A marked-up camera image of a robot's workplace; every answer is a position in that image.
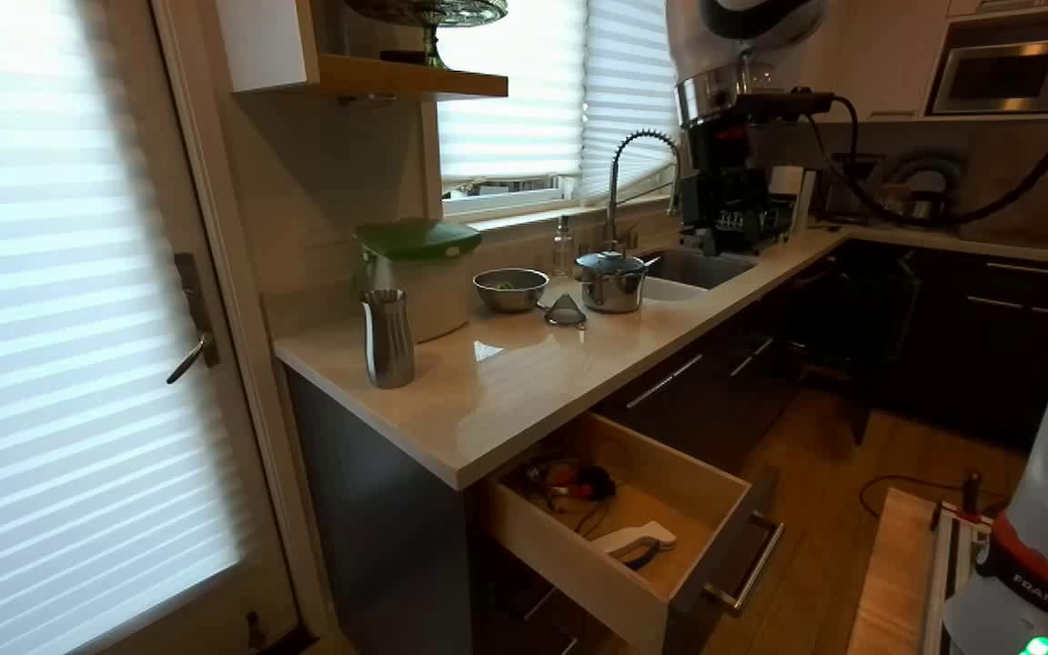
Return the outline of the glass pot lid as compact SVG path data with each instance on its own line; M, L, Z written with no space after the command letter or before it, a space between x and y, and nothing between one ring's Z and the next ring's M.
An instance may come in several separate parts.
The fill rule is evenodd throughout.
M627 253L587 253L574 259L581 273L649 273L658 259L636 259Z

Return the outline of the stainless steel pot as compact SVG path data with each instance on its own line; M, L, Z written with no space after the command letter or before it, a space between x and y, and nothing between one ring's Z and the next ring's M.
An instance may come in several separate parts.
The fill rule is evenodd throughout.
M639 268L587 268L581 302L593 315L636 315L639 308Z

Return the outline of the dark items in drawer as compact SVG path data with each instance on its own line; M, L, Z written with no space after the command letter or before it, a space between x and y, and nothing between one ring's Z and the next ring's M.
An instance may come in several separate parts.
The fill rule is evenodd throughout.
M522 494L551 513L590 513L615 499L615 480L587 458L535 458L513 475Z

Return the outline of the white object in drawer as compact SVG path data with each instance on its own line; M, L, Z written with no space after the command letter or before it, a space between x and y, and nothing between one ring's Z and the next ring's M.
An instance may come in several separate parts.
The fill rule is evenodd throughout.
M658 520L632 526L632 527L615 527L602 538L593 538L593 550L627 564L627 567L644 567L664 545L675 545L678 537L664 527Z

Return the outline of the open wooden drawer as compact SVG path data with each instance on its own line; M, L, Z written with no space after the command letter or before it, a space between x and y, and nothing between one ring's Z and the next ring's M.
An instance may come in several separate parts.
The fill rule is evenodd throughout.
M768 501L768 480L581 414L482 484L482 526L636 655L698 655L783 544Z

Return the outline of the small metal bowl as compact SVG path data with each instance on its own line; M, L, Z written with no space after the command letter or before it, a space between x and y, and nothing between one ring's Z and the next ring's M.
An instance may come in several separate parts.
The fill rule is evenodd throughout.
M472 288L488 315L530 315L551 288L551 276L529 267L484 268L472 276Z

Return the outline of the small triangular metal object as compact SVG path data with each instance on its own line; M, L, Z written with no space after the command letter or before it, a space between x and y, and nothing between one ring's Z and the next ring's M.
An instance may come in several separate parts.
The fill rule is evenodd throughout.
M571 295L561 295L545 307L545 324L551 327L581 327L587 315L578 308L578 302Z

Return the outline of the glass bottle by window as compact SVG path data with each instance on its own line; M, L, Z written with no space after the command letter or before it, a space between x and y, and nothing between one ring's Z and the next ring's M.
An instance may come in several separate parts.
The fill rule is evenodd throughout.
M555 282L571 282L574 276L574 233L571 233L571 218L561 215L555 222Z

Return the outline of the steel soap dispenser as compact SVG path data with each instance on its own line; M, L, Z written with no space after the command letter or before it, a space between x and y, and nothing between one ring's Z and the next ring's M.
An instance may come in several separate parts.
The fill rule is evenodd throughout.
M407 290L379 282L379 259L363 255L363 369L379 391L415 378L415 339L407 322Z

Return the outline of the kitchen sink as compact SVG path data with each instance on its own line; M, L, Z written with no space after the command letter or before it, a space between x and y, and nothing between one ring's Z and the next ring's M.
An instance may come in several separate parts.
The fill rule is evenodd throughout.
M652 255L652 273L693 288L719 288L752 268L751 255L705 255L693 247L665 247Z

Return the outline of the chrome kitchen faucet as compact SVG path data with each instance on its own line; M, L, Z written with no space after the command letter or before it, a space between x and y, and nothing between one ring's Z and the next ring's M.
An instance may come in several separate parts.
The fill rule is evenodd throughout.
M636 146L636 144L658 144L665 150L665 161L664 163L652 163L649 171L639 176L621 176L621 163L627 163L627 154ZM664 133L652 133L652 128L639 128L639 133L630 133L615 154L612 154L612 163L607 163L607 205L604 205L604 243L612 253L627 253L627 239L620 233L620 207L621 207L621 191L644 191L652 181L658 181L664 176L678 180L678 169L682 169L682 146L664 136Z

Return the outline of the window blind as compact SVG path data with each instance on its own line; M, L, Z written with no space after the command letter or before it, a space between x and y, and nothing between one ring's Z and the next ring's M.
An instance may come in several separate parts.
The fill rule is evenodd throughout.
M511 82L438 108L447 213L597 202L627 136L678 133L665 0L511 0L504 23L443 31L439 56Z

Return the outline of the glass cake stand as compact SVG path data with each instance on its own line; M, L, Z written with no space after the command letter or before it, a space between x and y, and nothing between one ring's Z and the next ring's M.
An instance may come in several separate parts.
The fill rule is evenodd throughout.
M346 0L346 3L375 23L415 26L422 33L422 49L388 50L388 61L415 61L434 71L443 66L438 50L439 31L488 26L511 14L506 0Z

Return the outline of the dark lower cabinets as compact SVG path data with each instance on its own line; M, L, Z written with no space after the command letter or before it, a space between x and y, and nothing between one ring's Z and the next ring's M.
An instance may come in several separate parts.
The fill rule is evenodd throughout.
M1025 453L1048 402L1048 262L849 239L602 404L741 471L802 386Z

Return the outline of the wooden wall shelf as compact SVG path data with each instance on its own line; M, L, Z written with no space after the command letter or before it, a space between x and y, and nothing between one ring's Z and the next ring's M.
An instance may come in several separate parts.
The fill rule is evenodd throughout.
M490 73L434 71L383 59L325 56L318 89L333 99L506 99L511 82Z

